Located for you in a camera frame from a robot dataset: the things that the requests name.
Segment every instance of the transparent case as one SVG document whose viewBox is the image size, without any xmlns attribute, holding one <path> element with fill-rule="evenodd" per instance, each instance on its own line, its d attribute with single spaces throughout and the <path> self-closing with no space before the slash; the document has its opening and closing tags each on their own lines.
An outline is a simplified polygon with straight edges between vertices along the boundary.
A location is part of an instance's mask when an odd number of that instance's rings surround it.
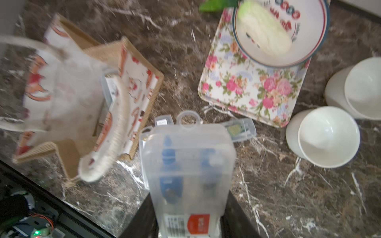
<svg viewBox="0 0 381 238">
<path fill-rule="evenodd" d="M 181 124 L 185 115 L 196 124 Z M 202 125 L 195 112 L 176 121 L 148 132 L 141 152 L 160 231 L 163 237 L 214 237 L 231 184 L 233 142 L 222 125 Z"/>
</svg>

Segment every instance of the white bowl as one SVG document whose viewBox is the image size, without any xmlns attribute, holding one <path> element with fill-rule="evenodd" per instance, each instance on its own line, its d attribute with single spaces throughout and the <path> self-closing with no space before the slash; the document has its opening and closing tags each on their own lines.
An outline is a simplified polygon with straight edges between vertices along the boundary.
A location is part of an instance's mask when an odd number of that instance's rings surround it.
<svg viewBox="0 0 381 238">
<path fill-rule="evenodd" d="M 348 163 L 360 145 L 356 121 L 337 107 L 319 107 L 296 114 L 287 125 L 290 149 L 316 166 L 336 168 Z"/>
<path fill-rule="evenodd" d="M 281 22 L 293 44 L 285 55 L 273 57 L 266 54 L 240 27 L 236 8 L 233 12 L 233 34 L 242 52 L 251 60 L 266 67 L 292 67 L 309 59 L 323 43 L 330 21 L 325 0 L 267 0 L 262 5 Z"/>
<path fill-rule="evenodd" d="M 381 57 L 334 74 L 325 87 L 325 100 L 356 119 L 381 120 Z"/>
</svg>

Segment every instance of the floral tray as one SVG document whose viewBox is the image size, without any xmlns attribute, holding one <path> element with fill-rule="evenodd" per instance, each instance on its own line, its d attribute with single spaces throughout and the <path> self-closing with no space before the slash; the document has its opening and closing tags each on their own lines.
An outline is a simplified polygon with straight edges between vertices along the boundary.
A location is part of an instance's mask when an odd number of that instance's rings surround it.
<svg viewBox="0 0 381 238">
<path fill-rule="evenodd" d="M 270 126 L 285 127 L 311 59 L 284 69 L 266 68 L 249 60 L 233 35 L 233 10 L 223 11 L 201 75 L 199 96 Z"/>
</svg>

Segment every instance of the marble countertop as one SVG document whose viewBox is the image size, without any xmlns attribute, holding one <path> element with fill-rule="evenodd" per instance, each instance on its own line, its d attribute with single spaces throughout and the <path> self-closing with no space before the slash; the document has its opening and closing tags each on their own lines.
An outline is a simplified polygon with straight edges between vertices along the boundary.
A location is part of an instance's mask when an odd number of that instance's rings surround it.
<svg viewBox="0 0 381 238">
<path fill-rule="evenodd" d="M 100 42 L 127 36 L 165 75 L 148 125 L 159 115 L 183 110 L 204 123 L 228 115 L 202 108 L 197 85 L 220 13 L 198 12 L 201 0 L 29 0 L 16 35 L 42 40 L 59 12 Z M 381 51 L 381 25 L 331 6 L 329 34 L 312 58 L 294 114 L 324 106 L 324 87 L 337 71 Z M 22 118 L 22 96 L 33 51 L 9 47 L 2 59 L 0 116 Z M 355 158 L 337 169 L 315 167 L 287 147 L 285 129 L 255 121 L 258 136 L 236 143 L 231 191 L 262 237 L 381 237 L 381 123 L 357 121 L 361 145 Z M 52 155 L 11 163 L 18 133 L 0 131 L 0 159 L 118 236 L 147 195 L 140 159 L 119 161 L 95 183 L 64 186 Z"/>
</svg>

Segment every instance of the bowl with cabbage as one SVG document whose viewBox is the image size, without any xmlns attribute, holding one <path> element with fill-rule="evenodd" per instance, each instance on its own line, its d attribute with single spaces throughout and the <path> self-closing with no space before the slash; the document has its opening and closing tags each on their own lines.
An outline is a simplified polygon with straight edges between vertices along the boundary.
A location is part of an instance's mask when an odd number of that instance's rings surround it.
<svg viewBox="0 0 381 238">
<path fill-rule="evenodd" d="M 266 67 L 287 68 L 319 49 L 330 14 L 325 0 L 245 0 L 232 18 L 235 40 L 246 56 Z"/>
</svg>

